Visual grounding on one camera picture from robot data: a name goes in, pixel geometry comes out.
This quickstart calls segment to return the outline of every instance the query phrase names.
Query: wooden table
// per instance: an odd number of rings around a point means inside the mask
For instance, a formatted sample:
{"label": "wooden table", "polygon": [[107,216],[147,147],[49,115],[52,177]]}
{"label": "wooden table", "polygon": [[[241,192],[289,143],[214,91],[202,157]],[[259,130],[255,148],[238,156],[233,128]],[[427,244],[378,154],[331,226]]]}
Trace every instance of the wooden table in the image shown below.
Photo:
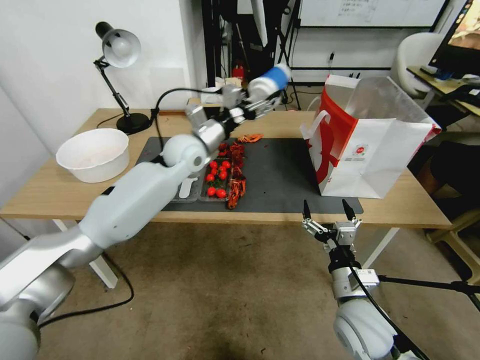
{"label": "wooden table", "polygon": [[[149,114],[149,110],[145,109],[135,110],[134,112]],[[118,113],[118,109],[99,109],[78,132],[94,129],[102,120]],[[273,111],[256,121],[244,123],[232,133],[232,137],[263,133],[267,138],[300,138],[300,124],[310,124],[313,117],[314,113],[307,111]],[[181,114],[159,116],[158,120],[161,133],[166,137],[189,133],[191,130],[190,123]],[[115,123],[116,119],[112,119],[102,124],[102,127],[114,127]],[[127,169],[134,166],[147,139],[153,136],[157,136],[155,126],[130,135],[130,164]],[[91,202],[120,176],[102,183],[83,183],[68,171],[59,167],[55,159],[52,158],[0,210],[0,215],[6,218],[55,219],[55,222],[62,227],[63,220],[81,220]],[[364,211],[361,218],[365,224],[391,228],[368,255],[364,262],[367,267],[370,266],[400,227],[446,229],[451,226],[449,220],[407,169],[384,199],[365,198],[360,199],[360,203]],[[321,223],[333,223],[345,220],[345,215],[312,214],[312,218]],[[235,211],[161,211],[152,219],[154,222],[169,223],[230,224],[299,224],[301,220],[302,214],[300,212],[253,213]]]}
{"label": "wooden table", "polygon": [[[409,66],[406,69],[410,73],[415,75],[417,79],[421,80],[422,82],[427,84],[429,87],[431,87],[432,90],[440,96],[451,93],[452,91],[458,89],[460,86],[466,84],[462,80],[457,80],[452,78],[448,80],[443,80],[443,81],[435,79],[433,76],[430,76],[426,72],[421,71],[420,66]],[[427,101],[425,102],[425,105],[428,105],[428,103],[432,100],[432,98],[433,96],[430,96],[430,99],[427,99]],[[458,101],[458,100],[449,100],[449,102],[454,106],[460,108],[460,110],[467,111],[475,116],[480,117],[480,107],[469,104],[467,102]]]}

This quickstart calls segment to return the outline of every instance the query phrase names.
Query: logo on bag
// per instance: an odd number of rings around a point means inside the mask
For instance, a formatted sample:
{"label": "logo on bag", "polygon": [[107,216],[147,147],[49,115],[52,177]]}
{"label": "logo on bag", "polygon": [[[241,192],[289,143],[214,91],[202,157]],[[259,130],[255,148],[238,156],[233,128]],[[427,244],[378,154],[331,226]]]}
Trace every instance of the logo on bag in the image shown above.
{"label": "logo on bag", "polygon": [[353,152],[352,160],[357,160],[357,161],[363,160],[368,148],[369,146],[367,144],[359,144],[355,146],[355,151]]}
{"label": "logo on bag", "polygon": [[365,160],[365,154],[367,153],[367,149],[369,146],[367,144],[359,144],[355,146],[355,150],[353,150],[352,154],[345,158],[345,161],[363,161]]}

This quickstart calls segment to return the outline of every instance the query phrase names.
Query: shopping bag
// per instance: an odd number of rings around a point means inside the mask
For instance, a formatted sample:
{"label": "shopping bag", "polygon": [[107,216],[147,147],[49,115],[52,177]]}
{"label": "shopping bag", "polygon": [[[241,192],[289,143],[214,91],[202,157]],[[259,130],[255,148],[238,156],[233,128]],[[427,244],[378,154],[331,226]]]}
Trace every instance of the shopping bag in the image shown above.
{"label": "shopping bag", "polygon": [[389,77],[330,75],[300,131],[322,195],[382,199],[441,128]]}

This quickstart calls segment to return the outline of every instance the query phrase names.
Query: brown carpet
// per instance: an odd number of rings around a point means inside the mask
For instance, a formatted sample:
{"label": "brown carpet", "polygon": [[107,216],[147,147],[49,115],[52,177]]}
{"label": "brown carpet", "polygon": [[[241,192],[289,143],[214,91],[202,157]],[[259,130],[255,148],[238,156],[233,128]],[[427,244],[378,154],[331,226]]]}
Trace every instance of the brown carpet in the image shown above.
{"label": "brown carpet", "polygon": [[[356,241],[359,254],[372,227]],[[328,255],[299,226],[149,224],[110,249],[135,299],[42,330],[39,360],[349,359],[332,329],[337,304]],[[401,230],[374,263],[379,274],[458,280],[437,248]],[[88,266],[57,311],[126,299]],[[462,294],[383,284],[373,295],[431,359],[476,359],[480,314]]]}

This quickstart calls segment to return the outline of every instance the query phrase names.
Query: whiteboard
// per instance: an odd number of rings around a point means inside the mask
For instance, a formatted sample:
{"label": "whiteboard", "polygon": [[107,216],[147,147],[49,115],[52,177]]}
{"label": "whiteboard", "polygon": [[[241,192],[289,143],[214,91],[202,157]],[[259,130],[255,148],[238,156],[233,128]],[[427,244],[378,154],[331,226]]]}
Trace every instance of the whiteboard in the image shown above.
{"label": "whiteboard", "polygon": [[303,27],[426,27],[445,0],[302,0]]}

